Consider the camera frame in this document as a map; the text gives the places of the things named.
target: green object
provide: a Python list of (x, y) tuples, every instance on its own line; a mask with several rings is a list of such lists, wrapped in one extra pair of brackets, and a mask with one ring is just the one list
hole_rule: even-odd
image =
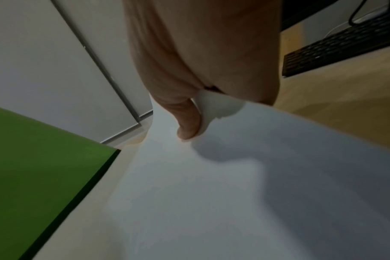
[[(24, 258), (41, 234), (46, 241), (114, 154), (114, 148), (0, 108), (0, 260)], [(43, 233), (48, 227), (50, 234)]]

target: green board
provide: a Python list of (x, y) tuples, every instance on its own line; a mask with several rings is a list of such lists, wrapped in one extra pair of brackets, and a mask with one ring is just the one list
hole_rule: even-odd
[(117, 153), (0, 109), (0, 260), (32, 258)]

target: sheet of paper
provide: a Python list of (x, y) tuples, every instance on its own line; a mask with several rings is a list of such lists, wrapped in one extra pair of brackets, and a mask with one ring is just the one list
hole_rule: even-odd
[(79, 243), (105, 259), (390, 259), (390, 150), (220, 94), (198, 103), (209, 127), (187, 142), (153, 103), (146, 140)]

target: black cable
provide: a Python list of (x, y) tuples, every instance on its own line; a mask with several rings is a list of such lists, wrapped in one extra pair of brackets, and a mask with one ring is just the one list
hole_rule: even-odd
[(357, 15), (357, 13), (359, 12), (359, 10), (361, 10), (361, 8), (363, 7), (363, 5), (366, 3), (367, 0), (362, 0), (361, 4), (355, 9), (355, 11), (352, 13), (352, 15), (349, 17), (349, 20), (348, 20), (348, 24), (351, 25), (351, 26), (355, 26), (357, 25), (356, 23), (354, 23), (354, 21), (352, 21), (354, 19), (354, 17)]

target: black keyboard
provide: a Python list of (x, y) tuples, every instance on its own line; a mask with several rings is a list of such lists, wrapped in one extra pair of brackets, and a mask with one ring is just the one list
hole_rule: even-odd
[(285, 55), (282, 75), (289, 77), (387, 46), (390, 12)]

